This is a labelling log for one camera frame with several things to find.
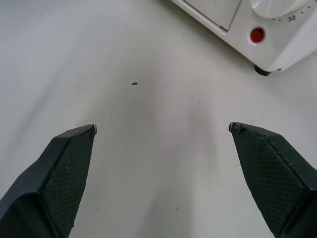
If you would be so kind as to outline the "white plastic timer dial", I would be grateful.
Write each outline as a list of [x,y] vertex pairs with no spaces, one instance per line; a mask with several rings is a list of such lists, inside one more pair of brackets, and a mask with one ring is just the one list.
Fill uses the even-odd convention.
[[309,0],[250,0],[253,11],[260,17],[273,19],[293,13]]

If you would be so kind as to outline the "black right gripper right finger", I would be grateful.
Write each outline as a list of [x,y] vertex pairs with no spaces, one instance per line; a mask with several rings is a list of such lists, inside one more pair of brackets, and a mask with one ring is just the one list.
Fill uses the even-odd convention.
[[317,169],[280,134],[229,125],[246,184],[275,238],[317,238]]

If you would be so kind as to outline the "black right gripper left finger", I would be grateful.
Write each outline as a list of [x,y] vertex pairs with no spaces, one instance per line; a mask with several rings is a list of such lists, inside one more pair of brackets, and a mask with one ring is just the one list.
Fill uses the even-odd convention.
[[97,127],[54,137],[0,199],[0,238],[68,238],[85,190]]

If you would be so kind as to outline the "red indicator light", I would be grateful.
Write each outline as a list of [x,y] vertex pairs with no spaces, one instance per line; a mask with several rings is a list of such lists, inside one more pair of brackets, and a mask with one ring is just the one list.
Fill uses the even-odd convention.
[[262,27],[254,27],[249,33],[250,42],[260,44],[265,39],[265,30]]

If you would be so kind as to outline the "white toaster oven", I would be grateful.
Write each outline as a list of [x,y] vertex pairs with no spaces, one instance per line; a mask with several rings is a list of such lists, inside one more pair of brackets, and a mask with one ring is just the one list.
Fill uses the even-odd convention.
[[[253,44],[249,33],[257,26],[265,30],[265,39]],[[227,31],[216,25],[208,29],[254,66],[271,73],[283,71],[317,51],[317,0],[309,0],[297,11],[273,19],[258,16],[250,0],[242,0]]]

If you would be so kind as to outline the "black rubber appliance foot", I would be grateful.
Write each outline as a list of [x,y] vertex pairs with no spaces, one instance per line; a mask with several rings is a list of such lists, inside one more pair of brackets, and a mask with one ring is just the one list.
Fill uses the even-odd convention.
[[256,66],[256,65],[254,66],[254,69],[255,69],[255,71],[256,71],[259,75],[261,75],[261,76],[269,76],[269,75],[271,74],[271,72],[265,71],[265,70],[259,68],[259,67]]

